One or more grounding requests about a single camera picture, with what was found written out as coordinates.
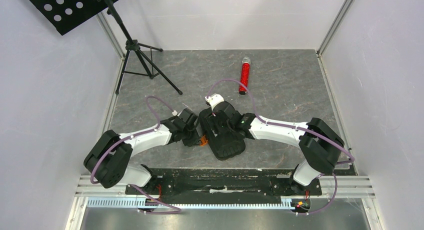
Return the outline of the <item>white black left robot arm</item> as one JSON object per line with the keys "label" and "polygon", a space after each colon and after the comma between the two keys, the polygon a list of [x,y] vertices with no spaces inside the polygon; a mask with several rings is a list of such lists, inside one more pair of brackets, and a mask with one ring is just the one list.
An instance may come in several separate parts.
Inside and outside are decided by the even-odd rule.
{"label": "white black left robot arm", "polygon": [[185,108],[158,125],[129,133],[105,131],[83,161],[90,182],[105,189],[117,184],[136,185],[144,194],[152,194],[157,181],[145,165],[130,166],[130,160],[149,149],[182,142],[186,147],[200,143],[198,115]]}

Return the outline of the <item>black plastic tool case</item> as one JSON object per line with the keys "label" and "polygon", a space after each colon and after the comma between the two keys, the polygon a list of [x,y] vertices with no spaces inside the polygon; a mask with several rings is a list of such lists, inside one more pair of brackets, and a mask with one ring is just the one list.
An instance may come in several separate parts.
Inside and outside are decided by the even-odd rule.
{"label": "black plastic tool case", "polygon": [[239,132],[239,138],[231,138],[228,136],[218,136],[214,137],[212,129],[209,125],[209,115],[214,114],[218,116],[224,116],[223,113],[213,113],[211,109],[207,108],[202,110],[199,113],[198,120],[201,127],[201,131],[207,140],[207,144],[210,147],[214,156],[220,160],[224,161],[230,158],[233,158],[237,155],[243,153],[246,149],[246,144],[244,141],[244,136]]}

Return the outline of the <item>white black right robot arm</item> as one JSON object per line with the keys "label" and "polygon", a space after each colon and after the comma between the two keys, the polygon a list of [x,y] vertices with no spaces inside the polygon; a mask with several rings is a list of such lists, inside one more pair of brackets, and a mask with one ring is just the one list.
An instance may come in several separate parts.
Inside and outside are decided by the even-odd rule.
{"label": "white black right robot arm", "polygon": [[219,160],[233,158],[246,149],[246,139],[275,141],[300,149],[304,161],[289,179],[289,189],[302,194],[320,175],[332,175],[345,143],[320,118],[309,122],[268,120],[254,113],[240,114],[227,101],[200,112],[199,122],[207,143]]}

